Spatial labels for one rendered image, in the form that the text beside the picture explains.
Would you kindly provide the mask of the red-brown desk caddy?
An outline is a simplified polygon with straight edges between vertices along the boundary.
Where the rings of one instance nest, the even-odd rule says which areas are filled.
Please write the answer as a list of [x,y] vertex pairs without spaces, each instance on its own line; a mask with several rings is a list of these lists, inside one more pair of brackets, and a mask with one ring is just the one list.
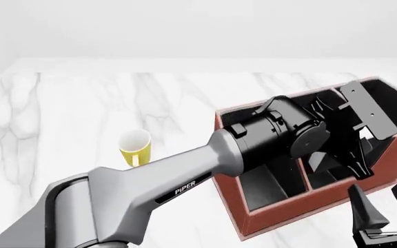
[[[397,88],[379,78],[360,80],[397,127]],[[328,154],[292,160],[282,156],[241,177],[218,175],[214,184],[241,240],[247,240],[346,203],[354,183],[370,194],[397,183],[397,133],[361,138],[371,178],[357,181]]]

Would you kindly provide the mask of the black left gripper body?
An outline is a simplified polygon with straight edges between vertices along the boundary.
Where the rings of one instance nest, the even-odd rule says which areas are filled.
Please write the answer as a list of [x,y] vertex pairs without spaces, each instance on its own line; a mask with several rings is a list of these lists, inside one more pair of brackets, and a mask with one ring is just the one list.
[[372,177],[374,173],[366,165],[359,136],[364,125],[350,104],[338,94],[319,93],[310,107],[312,113],[326,124],[326,130],[330,133],[320,151],[335,158],[355,179]]

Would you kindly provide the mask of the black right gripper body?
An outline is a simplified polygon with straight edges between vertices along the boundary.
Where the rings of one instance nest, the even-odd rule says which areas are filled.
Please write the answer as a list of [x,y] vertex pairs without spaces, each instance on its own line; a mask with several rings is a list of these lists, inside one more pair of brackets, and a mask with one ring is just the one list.
[[353,226],[353,239],[357,248],[397,248],[397,231],[363,229]]

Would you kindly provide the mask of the yellow mug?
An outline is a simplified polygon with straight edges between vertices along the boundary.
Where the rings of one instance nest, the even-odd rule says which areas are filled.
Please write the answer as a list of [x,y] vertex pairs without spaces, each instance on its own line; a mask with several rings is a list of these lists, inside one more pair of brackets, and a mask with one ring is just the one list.
[[119,138],[119,150],[130,167],[140,167],[150,162],[151,136],[146,130],[130,130]]

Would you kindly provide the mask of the small flat dark mounting plate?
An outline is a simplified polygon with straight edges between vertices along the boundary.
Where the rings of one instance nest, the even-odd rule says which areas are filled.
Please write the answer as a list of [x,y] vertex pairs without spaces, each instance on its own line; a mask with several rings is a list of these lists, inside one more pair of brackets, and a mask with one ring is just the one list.
[[377,140],[386,140],[397,134],[397,127],[372,98],[361,82],[353,81],[340,87],[340,93],[346,103],[338,107],[339,111],[353,111],[355,121],[352,121],[352,129],[355,132],[366,127]]

